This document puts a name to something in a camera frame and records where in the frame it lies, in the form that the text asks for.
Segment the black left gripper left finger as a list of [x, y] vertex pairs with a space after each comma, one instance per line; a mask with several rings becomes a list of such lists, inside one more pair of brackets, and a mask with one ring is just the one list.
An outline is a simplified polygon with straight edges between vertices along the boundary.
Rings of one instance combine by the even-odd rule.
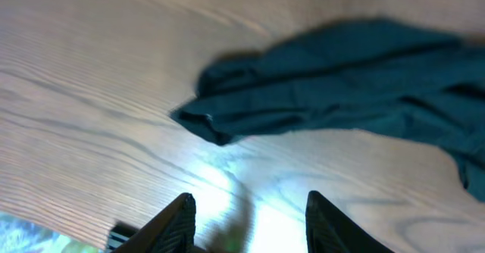
[[113, 253], [191, 253], [196, 231], [196, 200], [180, 194]]

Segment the black leggings with orange waistband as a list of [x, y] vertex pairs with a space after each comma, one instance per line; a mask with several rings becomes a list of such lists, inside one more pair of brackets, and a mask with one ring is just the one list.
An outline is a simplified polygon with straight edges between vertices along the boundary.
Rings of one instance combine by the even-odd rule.
[[172, 119], [216, 145], [359, 129], [434, 145], [484, 199], [484, 47], [393, 20], [351, 20], [208, 65]]

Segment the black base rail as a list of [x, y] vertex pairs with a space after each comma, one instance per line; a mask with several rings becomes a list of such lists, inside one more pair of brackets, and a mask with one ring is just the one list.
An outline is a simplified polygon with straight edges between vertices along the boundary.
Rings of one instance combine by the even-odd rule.
[[119, 248], [138, 231], [137, 228], [125, 223], [117, 223], [109, 232], [105, 253], [112, 252]]

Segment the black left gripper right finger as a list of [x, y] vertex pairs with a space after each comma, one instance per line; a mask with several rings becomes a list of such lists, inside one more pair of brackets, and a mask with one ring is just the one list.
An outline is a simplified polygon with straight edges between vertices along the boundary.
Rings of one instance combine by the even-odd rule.
[[309, 253], [393, 253], [318, 191], [310, 191], [305, 210]]

